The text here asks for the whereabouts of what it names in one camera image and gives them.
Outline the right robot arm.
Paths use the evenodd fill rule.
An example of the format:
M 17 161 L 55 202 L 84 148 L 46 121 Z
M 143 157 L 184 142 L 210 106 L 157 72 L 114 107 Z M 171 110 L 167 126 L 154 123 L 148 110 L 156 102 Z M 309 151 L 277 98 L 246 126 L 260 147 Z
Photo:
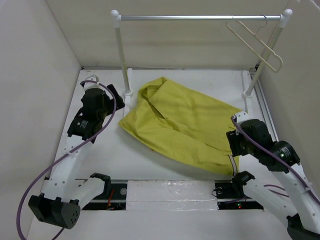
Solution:
M 305 176 L 296 151 L 286 141 L 272 140 L 263 121 L 240 117 L 240 113 L 231 117 L 235 130 L 226 133 L 232 155 L 256 158 L 284 187 L 291 202 L 269 190 L 248 171 L 232 178 L 232 193 L 262 205 L 284 225 L 291 239 L 318 240 L 320 199 Z

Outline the yellow trousers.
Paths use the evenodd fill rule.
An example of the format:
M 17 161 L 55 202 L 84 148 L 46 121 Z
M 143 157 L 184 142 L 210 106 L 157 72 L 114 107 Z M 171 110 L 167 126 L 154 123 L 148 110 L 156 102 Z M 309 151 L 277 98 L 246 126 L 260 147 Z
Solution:
M 137 105 L 118 125 L 167 158 L 216 174 L 232 176 L 239 166 L 226 133 L 241 110 L 166 77 L 144 84 Z

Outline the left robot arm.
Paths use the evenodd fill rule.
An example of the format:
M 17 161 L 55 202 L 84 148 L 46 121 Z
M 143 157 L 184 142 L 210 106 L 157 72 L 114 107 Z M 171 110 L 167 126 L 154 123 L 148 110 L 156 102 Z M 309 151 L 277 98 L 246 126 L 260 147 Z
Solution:
M 81 82 L 82 107 L 68 130 L 64 153 L 39 195 L 32 195 L 28 206 L 38 221 L 72 229 L 81 210 L 94 198 L 107 198 L 112 193 L 111 178 L 92 173 L 85 183 L 76 184 L 76 175 L 86 156 L 125 103 L 113 84 L 107 86 L 93 80 Z

